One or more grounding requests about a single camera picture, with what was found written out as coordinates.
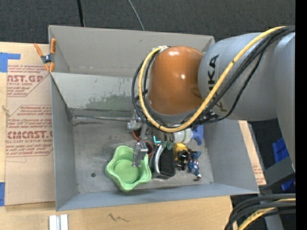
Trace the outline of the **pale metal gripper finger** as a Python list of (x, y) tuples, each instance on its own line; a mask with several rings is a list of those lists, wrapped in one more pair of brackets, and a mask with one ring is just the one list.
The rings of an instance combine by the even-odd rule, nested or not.
[(141, 161), (144, 160), (145, 155), (148, 152), (148, 148), (145, 142), (137, 142), (133, 152), (133, 167), (140, 167)]

